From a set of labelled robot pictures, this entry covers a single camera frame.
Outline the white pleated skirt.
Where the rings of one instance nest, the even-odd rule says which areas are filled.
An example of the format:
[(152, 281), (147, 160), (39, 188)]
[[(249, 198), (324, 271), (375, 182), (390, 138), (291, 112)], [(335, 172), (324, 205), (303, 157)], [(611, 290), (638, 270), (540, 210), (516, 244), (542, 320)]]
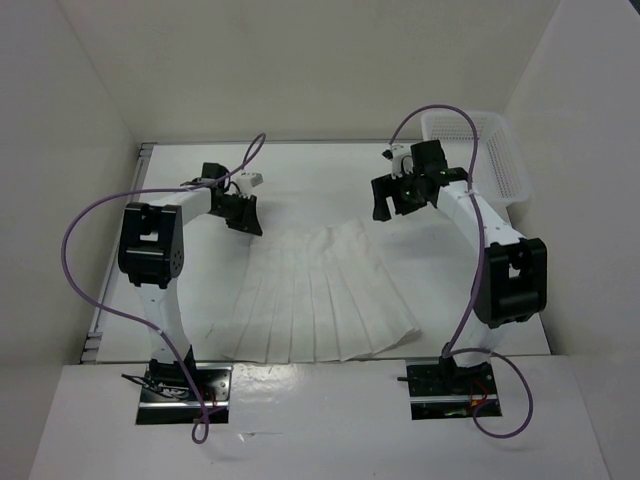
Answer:
[(419, 334), (364, 223), (352, 219), (253, 240), (243, 286), (216, 346), (233, 361), (344, 362)]

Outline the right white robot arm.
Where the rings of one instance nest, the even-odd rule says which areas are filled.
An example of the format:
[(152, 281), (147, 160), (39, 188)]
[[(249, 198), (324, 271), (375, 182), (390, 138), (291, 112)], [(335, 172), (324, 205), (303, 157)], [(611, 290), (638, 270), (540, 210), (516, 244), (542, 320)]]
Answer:
[(441, 143), (393, 144), (388, 174), (371, 182), (376, 221), (432, 206), (464, 236), (477, 258), (470, 299), (439, 359), (438, 381), (459, 393), (501, 343), (508, 326), (547, 304), (547, 247), (519, 233), (473, 187), (471, 171), (448, 164)]

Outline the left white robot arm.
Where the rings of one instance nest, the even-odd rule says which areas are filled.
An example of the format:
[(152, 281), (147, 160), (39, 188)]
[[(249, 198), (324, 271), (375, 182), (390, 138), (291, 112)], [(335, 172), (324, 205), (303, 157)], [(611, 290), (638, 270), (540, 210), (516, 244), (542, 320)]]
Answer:
[(185, 263), (184, 227), (213, 215), (228, 228), (260, 236), (255, 187), (260, 173), (237, 177), (218, 163), (205, 163), (201, 175), (159, 201), (131, 202), (124, 210), (118, 266), (138, 294), (149, 323), (152, 353), (144, 382), (164, 387), (180, 400), (198, 390), (193, 347), (185, 333), (178, 300), (178, 277)]

